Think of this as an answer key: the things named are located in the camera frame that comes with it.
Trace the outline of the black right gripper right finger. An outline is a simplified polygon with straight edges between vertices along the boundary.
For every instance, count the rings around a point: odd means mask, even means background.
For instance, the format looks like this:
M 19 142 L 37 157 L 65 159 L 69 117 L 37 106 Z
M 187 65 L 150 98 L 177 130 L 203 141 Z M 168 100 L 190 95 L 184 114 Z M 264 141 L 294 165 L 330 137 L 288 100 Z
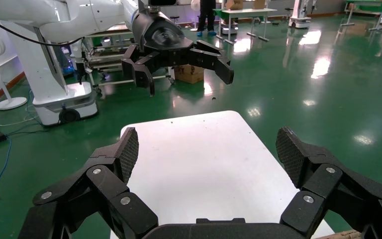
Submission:
M 382 184 L 341 163 L 328 149 L 279 129 L 276 150 L 298 192 L 280 223 L 310 238 L 327 212 L 341 216 L 364 239 L 382 239 Z

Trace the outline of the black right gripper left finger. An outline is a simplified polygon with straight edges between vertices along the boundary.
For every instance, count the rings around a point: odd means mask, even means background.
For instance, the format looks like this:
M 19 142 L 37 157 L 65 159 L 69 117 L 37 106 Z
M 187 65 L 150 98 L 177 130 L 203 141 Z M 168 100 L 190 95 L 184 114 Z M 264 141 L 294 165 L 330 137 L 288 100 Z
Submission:
M 81 169 L 34 196 L 19 237 L 69 239 L 97 213 L 118 238 L 144 238 L 158 217 L 127 185 L 138 151 L 133 127 L 115 144 L 97 148 Z

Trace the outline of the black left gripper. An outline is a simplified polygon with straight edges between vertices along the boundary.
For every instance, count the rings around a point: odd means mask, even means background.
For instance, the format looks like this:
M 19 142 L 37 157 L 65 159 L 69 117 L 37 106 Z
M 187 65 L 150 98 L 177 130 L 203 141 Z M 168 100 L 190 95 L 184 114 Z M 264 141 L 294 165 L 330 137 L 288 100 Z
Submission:
M 155 95 L 152 73 L 162 66 L 190 64 L 214 71 L 225 84 L 233 83 L 234 70 L 223 49 L 208 42 L 193 42 L 161 12 L 141 11 L 132 21 L 136 44 L 121 58 L 123 76 L 138 88 L 148 88 Z

